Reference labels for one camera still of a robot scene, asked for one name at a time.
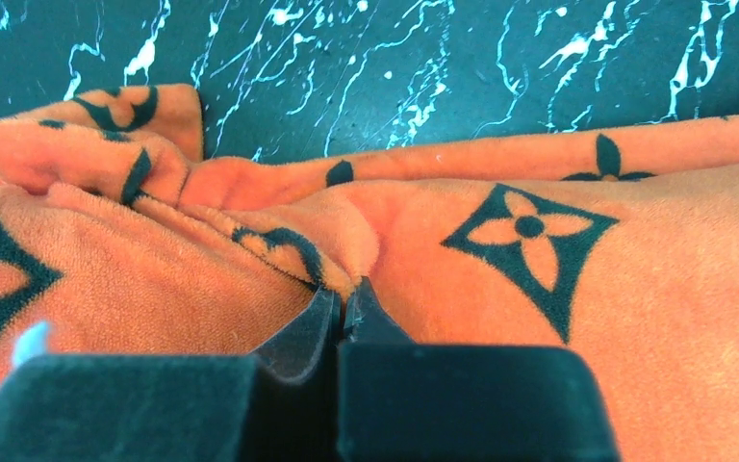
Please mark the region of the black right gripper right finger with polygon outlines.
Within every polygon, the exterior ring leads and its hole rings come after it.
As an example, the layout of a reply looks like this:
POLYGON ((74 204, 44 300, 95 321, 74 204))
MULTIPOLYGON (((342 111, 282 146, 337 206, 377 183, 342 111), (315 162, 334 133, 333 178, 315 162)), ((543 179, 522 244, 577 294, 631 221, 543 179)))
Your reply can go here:
POLYGON ((597 381, 554 346, 414 342, 363 279, 338 353, 341 461, 617 461, 597 381))

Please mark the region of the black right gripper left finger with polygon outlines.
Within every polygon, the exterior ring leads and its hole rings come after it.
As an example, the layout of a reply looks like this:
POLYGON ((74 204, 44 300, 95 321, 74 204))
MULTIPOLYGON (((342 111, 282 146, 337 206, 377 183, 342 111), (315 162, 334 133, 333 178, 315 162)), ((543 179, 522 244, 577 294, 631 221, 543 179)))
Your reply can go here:
POLYGON ((328 461, 341 301, 246 355, 39 354, 0 387, 0 461, 328 461))

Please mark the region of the orange patterned pillowcase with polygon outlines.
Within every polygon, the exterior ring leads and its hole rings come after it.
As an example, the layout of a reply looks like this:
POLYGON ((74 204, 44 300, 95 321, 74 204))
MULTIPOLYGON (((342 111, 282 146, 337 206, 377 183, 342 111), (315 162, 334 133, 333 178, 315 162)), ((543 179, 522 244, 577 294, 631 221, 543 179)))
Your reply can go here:
POLYGON ((24 361, 246 355, 363 279, 418 344, 560 347, 617 461, 739 461, 739 115, 279 166, 185 85, 0 119, 0 387, 24 361))

